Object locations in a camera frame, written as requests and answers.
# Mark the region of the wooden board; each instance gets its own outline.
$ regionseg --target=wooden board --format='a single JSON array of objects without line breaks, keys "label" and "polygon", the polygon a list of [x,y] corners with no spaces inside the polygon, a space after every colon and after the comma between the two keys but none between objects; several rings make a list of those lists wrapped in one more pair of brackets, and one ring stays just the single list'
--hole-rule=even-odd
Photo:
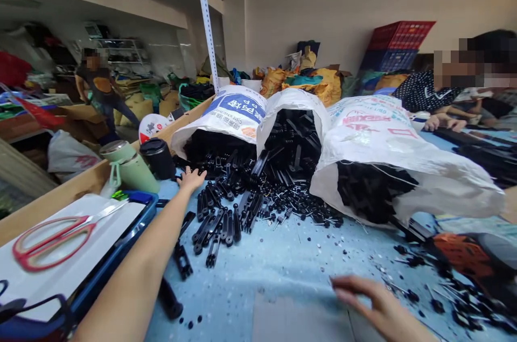
[{"label": "wooden board", "polygon": [[[154,137],[159,137],[170,144],[174,132],[201,117],[203,112],[212,103],[212,99],[211,97],[191,111],[186,112],[182,117],[155,134]],[[132,146],[138,151],[140,142],[135,141]],[[83,195],[87,193],[98,194],[108,180],[109,173],[110,165],[106,160],[103,160],[96,166],[0,220],[0,246],[60,211]]]}]

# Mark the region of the finger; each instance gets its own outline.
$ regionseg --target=finger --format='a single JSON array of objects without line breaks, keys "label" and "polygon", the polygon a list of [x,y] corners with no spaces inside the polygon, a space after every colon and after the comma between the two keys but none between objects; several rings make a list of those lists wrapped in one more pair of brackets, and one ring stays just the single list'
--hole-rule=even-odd
[{"label": "finger", "polygon": [[346,305],[349,305],[353,309],[355,309],[358,313],[363,315],[366,319],[372,321],[373,318],[373,311],[369,309],[367,306],[362,304],[359,299],[357,299],[357,296],[352,294],[351,292],[345,291],[340,288],[336,288],[334,290],[336,293],[337,298],[343,302]]},{"label": "finger", "polygon": [[355,275],[332,278],[331,283],[333,288],[342,288],[356,294],[366,295],[370,298],[378,296],[379,293],[378,283]]}]

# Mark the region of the blue plastic crate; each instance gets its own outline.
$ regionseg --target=blue plastic crate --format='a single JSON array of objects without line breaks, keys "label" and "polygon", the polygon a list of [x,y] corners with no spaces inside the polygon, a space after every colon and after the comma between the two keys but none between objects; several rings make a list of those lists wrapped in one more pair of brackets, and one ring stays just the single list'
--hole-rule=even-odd
[{"label": "blue plastic crate", "polygon": [[360,70],[391,72],[411,67],[418,50],[368,50]]}]

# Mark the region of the person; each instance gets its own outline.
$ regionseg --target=person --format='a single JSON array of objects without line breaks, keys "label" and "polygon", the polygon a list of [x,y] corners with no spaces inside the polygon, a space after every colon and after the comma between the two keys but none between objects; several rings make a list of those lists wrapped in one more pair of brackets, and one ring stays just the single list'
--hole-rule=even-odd
[{"label": "person", "polygon": [[493,91],[491,88],[467,88],[463,90],[453,101],[448,110],[448,114],[453,118],[461,118],[467,123],[481,122],[487,127],[497,124],[497,118],[488,110],[483,108],[483,99],[491,98]]},{"label": "person", "polygon": [[[73,342],[141,342],[145,338],[160,282],[179,238],[192,193],[206,171],[185,168],[178,179],[179,191],[133,245],[79,324]],[[390,342],[435,341],[430,332],[380,283],[357,276],[331,280],[339,300],[368,319]],[[357,295],[372,300],[372,308]]]},{"label": "person", "polygon": [[108,67],[101,66],[99,54],[92,48],[83,49],[83,62],[75,71],[75,84],[82,101],[87,102],[88,92],[85,90],[85,83],[92,91],[93,98],[101,105],[101,113],[106,117],[106,124],[110,132],[115,132],[116,109],[138,129],[140,121],[124,102],[119,94],[115,80],[111,77]]},{"label": "person", "polygon": [[459,132],[467,122],[447,114],[453,101],[467,87],[509,85],[516,70],[516,38],[513,31],[495,30],[467,39],[463,51],[451,52],[451,62],[412,74],[392,95],[409,112],[431,113],[426,130],[443,126]]}]

